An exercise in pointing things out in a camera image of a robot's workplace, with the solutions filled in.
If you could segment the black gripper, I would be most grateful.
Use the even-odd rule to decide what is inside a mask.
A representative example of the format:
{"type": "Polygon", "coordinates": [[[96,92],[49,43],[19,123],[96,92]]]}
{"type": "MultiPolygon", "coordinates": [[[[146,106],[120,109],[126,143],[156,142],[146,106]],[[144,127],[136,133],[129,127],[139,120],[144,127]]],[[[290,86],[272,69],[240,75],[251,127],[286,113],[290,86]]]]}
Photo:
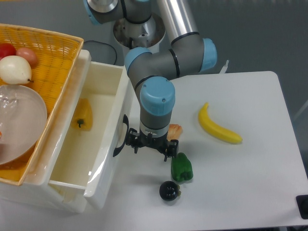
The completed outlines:
{"type": "Polygon", "coordinates": [[[140,148],[140,143],[142,147],[155,149],[164,155],[164,162],[166,162],[168,158],[177,157],[179,150],[179,141],[168,141],[167,133],[168,126],[161,129],[152,129],[140,125],[140,133],[134,128],[128,130],[125,144],[133,148],[135,154],[140,148]]]}

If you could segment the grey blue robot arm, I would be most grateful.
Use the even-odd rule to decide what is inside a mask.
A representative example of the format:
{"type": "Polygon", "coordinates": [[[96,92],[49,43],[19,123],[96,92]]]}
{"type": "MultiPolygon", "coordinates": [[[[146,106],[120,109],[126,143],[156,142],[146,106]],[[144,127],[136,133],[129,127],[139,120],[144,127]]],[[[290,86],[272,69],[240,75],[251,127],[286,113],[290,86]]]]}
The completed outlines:
{"type": "Polygon", "coordinates": [[[171,48],[152,53],[156,22],[148,0],[86,0],[84,6],[93,24],[123,20],[129,52],[124,64],[140,104],[140,128],[127,128],[124,145],[134,150],[149,147],[165,158],[176,157],[178,140],[168,140],[175,104],[172,80],[200,74],[216,65],[212,40],[202,38],[188,1],[158,1],[171,48]]]}

